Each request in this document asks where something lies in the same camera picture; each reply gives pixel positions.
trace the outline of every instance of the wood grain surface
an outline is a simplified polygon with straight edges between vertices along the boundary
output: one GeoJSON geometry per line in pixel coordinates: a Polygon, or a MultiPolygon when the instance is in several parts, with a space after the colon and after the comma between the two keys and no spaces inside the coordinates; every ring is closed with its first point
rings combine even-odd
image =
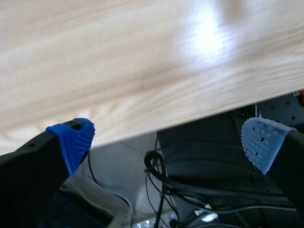
{"type": "Polygon", "coordinates": [[[94,145],[304,88],[302,0],[2,0],[0,153],[73,117],[94,145]]]}

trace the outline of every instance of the blue rubber grip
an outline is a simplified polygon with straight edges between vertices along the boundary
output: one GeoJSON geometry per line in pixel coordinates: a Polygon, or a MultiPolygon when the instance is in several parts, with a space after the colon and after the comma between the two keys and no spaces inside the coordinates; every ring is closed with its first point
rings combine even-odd
{"type": "Polygon", "coordinates": [[[75,130],[63,124],[56,124],[46,128],[46,131],[55,133],[59,139],[61,152],[70,177],[78,169],[85,152],[91,148],[95,135],[94,124],[91,121],[85,118],[75,118],[74,120],[83,121],[80,130],[75,130]]]}

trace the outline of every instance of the floor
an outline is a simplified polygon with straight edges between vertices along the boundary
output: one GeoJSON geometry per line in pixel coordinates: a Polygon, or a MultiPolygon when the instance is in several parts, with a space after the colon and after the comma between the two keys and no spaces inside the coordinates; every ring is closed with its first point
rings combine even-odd
{"type": "MultiPolygon", "coordinates": [[[[92,172],[102,189],[94,181],[88,166],[88,156],[77,172],[69,178],[62,189],[73,192],[101,210],[115,217],[123,217],[123,225],[130,223],[129,207],[119,197],[109,191],[127,198],[133,205],[134,223],[155,217],[146,194],[145,153],[154,149],[156,133],[149,133],[103,147],[92,148],[90,162],[92,172]]],[[[160,182],[152,179],[160,188],[160,182]]],[[[159,193],[148,181],[148,193],[154,208],[158,208],[159,193]]],[[[163,213],[171,212],[167,204],[163,213]]]]}

